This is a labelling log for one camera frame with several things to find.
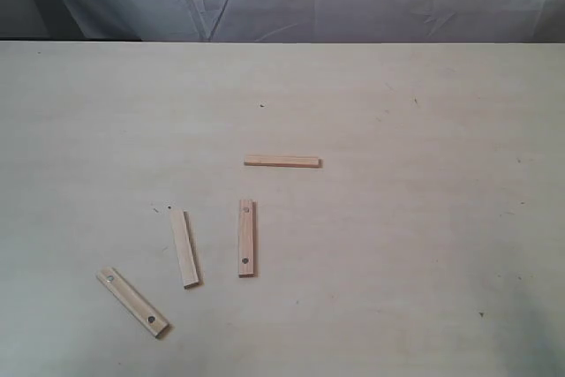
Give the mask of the wooden stick with holes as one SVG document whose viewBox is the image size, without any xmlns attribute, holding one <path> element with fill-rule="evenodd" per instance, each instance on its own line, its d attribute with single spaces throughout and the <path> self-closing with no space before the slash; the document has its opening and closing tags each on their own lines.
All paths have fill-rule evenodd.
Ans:
<svg viewBox="0 0 565 377">
<path fill-rule="evenodd" d="M 251 199 L 239 201 L 238 217 L 238 276 L 255 275 L 255 204 Z"/>
<path fill-rule="evenodd" d="M 102 268 L 96 278 L 153 337 L 160 338 L 170 328 L 169 321 L 115 268 Z"/>
</svg>

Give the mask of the plain wooden stick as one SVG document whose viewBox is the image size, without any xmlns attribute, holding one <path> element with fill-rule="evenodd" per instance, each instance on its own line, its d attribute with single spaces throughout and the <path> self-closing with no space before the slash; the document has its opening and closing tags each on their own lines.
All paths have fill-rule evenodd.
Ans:
<svg viewBox="0 0 565 377">
<path fill-rule="evenodd" d="M 180 209 L 171 209 L 169 216 L 182 284 L 189 289 L 200 284 L 200 276 L 192 249 L 188 218 L 185 211 Z"/>
</svg>

